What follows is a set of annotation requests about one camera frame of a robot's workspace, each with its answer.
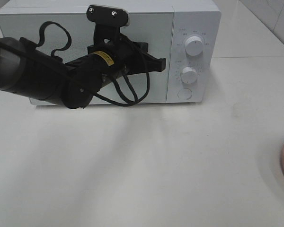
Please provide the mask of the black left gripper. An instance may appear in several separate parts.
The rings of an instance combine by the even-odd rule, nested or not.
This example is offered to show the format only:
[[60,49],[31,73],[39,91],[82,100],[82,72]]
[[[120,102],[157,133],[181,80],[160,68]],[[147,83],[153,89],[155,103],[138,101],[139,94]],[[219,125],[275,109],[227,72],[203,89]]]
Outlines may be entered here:
[[166,68],[166,58],[155,58],[148,53],[149,44],[134,42],[120,33],[120,28],[97,25],[94,30],[94,43],[87,47],[88,53],[102,52],[108,55],[107,64],[110,67],[125,66],[129,75],[148,72],[163,72]]

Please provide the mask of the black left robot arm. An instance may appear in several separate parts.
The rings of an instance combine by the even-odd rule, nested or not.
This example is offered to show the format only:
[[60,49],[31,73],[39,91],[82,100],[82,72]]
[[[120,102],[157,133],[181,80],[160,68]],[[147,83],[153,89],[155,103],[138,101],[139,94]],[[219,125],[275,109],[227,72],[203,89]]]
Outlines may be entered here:
[[39,42],[24,37],[0,37],[0,91],[69,109],[85,108],[94,97],[107,103],[129,107],[140,103],[130,75],[163,72],[166,59],[148,53],[148,44],[131,41],[119,28],[113,28],[113,39],[96,34],[88,54],[70,62],[52,50],[50,55],[38,48],[45,43],[44,22]]

